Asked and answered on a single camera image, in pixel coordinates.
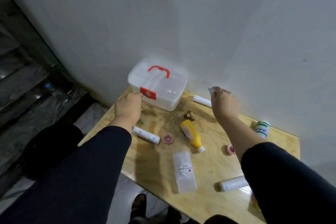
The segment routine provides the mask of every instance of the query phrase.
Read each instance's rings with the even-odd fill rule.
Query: clear plastic box
[[[187,77],[143,59],[128,74],[128,84],[133,92],[143,94],[142,100],[171,112],[181,99]]]

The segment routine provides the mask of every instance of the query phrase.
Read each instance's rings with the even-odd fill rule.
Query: red handle
[[[170,72],[168,69],[166,68],[163,68],[163,67],[159,67],[159,66],[152,66],[150,69],[148,69],[148,71],[151,71],[154,67],[157,67],[158,69],[162,70],[162,71],[166,71],[167,72],[167,75],[166,75],[166,78],[168,79],[169,76],[170,76]]]

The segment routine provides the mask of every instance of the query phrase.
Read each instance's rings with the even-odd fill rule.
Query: black sleeve
[[[102,129],[23,193],[0,223],[105,224],[131,141],[121,127]]]
[[[336,223],[336,188],[274,143],[248,149],[241,168],[267,223]]]

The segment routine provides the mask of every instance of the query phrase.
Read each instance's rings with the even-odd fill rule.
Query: gray wall
[[[17,1],[73,77],[106,103],[140,59],[178,63],[187,90],[234,92],[244,114],[299,136],[304,162],[336,171],[334,0]]]

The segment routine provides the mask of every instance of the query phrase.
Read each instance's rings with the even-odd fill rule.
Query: round white label
[[[184,162],[180,165],[180,172],[184,176],[191,175],[193,173],[193,166],[188,162]]]

